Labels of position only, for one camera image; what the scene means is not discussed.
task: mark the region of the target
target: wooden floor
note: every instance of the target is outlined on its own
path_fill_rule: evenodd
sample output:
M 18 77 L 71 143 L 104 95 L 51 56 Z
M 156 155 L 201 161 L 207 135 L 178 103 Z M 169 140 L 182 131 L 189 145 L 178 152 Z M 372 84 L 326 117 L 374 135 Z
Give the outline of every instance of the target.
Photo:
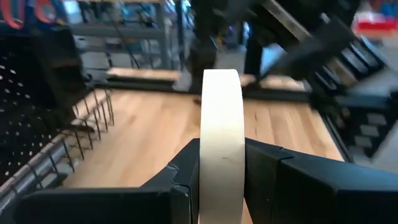
M 87 151 L 64 187 L 141 186 L 199 138 L 200 107 L 193 97 L 114 91 L 115 126 Z M 341 160 L 322 119 L 306 104 L 245 100 L 244 118 L 248 138 Z M 251 223 L 246 207 L 243 223 Z

